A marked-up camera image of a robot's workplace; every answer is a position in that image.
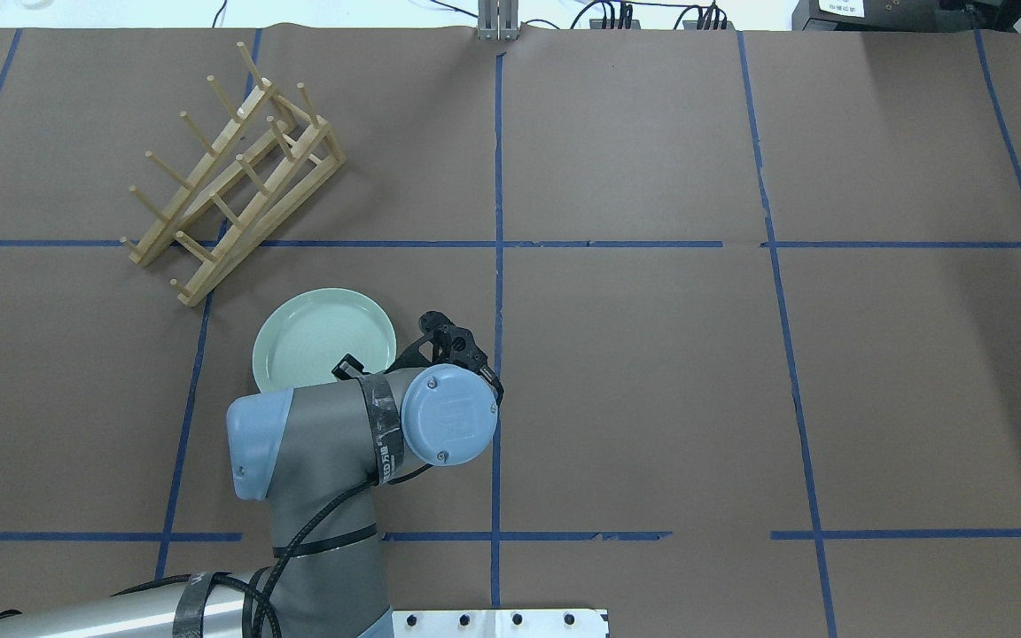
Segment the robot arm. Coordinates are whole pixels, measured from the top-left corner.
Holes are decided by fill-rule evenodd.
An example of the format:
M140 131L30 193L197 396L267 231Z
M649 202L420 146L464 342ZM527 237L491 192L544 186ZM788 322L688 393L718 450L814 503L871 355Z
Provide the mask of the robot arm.
M486 364L395 364L239 397L235 492L268 503L273 563L161 578L89 604L0 612L0 637L393 637L373 487L465 464L493 443L503 388Z

